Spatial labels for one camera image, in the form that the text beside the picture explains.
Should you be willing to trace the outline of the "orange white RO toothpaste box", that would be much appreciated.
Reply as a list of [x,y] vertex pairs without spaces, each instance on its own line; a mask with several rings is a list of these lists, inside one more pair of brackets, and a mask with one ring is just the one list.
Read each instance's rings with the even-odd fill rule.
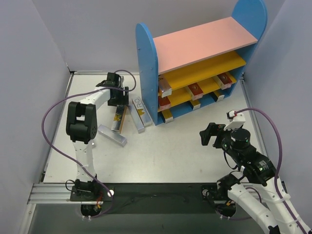
[[118,105],[114,115],[111,130],[117,133],[121,133],[124,120],[126,117],[127,105]]

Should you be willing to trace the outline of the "silver RO box table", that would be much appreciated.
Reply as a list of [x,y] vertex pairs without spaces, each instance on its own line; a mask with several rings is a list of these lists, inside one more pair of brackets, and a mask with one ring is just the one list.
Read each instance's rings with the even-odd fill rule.
[[219,102],[219,101],[222,101],[225,96],[219,91],[214,91],[212,92],[212,97],[215,102]]

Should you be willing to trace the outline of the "red 3D toothpaste box top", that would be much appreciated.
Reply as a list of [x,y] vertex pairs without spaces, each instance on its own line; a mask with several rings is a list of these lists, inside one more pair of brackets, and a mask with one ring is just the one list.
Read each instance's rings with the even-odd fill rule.
[[171,102],[168,97],[158,96],[158,108],[160,111],[170,109]]

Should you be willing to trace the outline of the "red 3d toothpaste box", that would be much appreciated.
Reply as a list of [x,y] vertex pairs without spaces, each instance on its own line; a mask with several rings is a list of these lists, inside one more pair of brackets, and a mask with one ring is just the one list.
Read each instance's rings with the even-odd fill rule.
[[230,77],[226,74],[219,74],[214,78],[215,82],[218,84],[221,90],[225,90],[231,87],[232,81]]
[[187,91],[191,95],[192,100],[197,100],[203,97],[204,93],[197,83],[187,86]]
[[158,108],[160,111],[170,109],[171,102],[168,97],[158,96]]

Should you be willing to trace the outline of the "silver RO toothpaste box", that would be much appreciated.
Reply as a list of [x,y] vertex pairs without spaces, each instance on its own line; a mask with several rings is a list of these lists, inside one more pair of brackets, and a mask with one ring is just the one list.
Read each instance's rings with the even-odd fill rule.
[[201,103],[200,103],[199,100],[190,100],[190,103],[191,103],[191,105],[192,105],[192,109],[193,109],[193,110],[197,110],[197,109],[199,109],[200,106],[201,106]]

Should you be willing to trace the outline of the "black toothpaste box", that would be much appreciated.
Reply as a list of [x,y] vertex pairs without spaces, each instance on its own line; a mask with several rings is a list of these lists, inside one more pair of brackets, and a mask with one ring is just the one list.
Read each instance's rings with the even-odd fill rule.
[[164,118],[165,123],[169,123],[169,122],[172,122],[174,120],[170,109],[163,110],[163,111],[161,111],[161,113],[162,113],[162,116]]

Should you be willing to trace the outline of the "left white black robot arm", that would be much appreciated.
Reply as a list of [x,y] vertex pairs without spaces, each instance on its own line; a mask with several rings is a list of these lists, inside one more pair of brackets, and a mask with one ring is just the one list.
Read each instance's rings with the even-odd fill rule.
[[98,83],[92,94],[68,104],[66,133],[73,143],[76,160],[81,163],[74,189],[87,200],[96,199],[102,188],[96,181],[92,153],[92,141],[98,132],[97,110],[105,103],[127,107],[129,87],[124,87],[123,82],[124,78],[119,74],[108,73],[107,79]]

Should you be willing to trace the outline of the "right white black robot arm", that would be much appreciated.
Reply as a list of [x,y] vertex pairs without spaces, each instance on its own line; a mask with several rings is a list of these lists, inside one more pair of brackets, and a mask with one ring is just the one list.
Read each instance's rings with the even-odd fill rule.
[[242,174],[237,178],[228,174],[216,182],[216,193],[203,190],[216,211],[224,218],[225,207],[239,205],[266,234],[310,234],[311,228],[302,220],[290,201],[270,159],[251,145],[250,132],[242,127],[226,130],[224,124],[209,123],[200,131],[201,144],[208,145],[215,137],[213,147],[229,155]]

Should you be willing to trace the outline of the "blue shelf with coloured boards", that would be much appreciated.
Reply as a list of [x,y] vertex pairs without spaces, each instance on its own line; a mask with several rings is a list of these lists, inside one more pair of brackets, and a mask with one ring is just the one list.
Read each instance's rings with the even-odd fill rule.
[[158,78],[164,76],[172,89],[168,99],[174,118],[192,110],[187,86],[203,91],[201,106],[213,103],[212,92],[225,97],[233,87],[222,89],[214,77],[227,74],[237,81],[249,63],[268,22],[262,0],[240,0],[230,17],[153,37],[144,23],[136,25],[136,48],[142,100],[155,125],[164,117],[159,106]]

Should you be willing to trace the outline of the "plain silver box diagonal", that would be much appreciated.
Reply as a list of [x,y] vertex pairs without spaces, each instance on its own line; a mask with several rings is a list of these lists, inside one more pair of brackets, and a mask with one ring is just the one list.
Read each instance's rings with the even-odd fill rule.
[[134,121],[134,124],[136,126],[138,133],[139,134],[143,133],[145,131],[145,127],[144,127],[144,125],[143,125],[143,123],[139,117],[139,114],[138,114],[136,108],[134,107],[133,104],[129,104],[128,109],[130,111],[130,114],[132,116],[132,119]]

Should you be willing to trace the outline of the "plain silver box horizontal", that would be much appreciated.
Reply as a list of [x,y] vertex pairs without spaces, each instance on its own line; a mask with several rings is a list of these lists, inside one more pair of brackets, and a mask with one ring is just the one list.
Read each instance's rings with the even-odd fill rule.
[[115,131],[112,131],[108,127],[104,125],[99,125],[97,131],[107,139],[111,140],[112,142],[124,147],[127,144],[127,139],[122,135],[118,134]]

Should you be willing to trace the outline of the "aluminium frame rail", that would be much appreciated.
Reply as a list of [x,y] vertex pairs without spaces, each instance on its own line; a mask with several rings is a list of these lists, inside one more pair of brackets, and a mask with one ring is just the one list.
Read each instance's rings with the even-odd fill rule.
[[79,194],[73,183],[69,184],[45,184],[33,186],[28,202],[31,204],[62,204],[66,202],[101,205],[103,202],[111,202],[113,194],[125,193],[133,197],[161,197],[161,196],[187,196],[191,193],[199,195],[202,200],[212,200],[216,204],[227,200],[226,195],[219,194],[216,183],[111,183],[107,184],[111,191],[101,188],[101,195]]

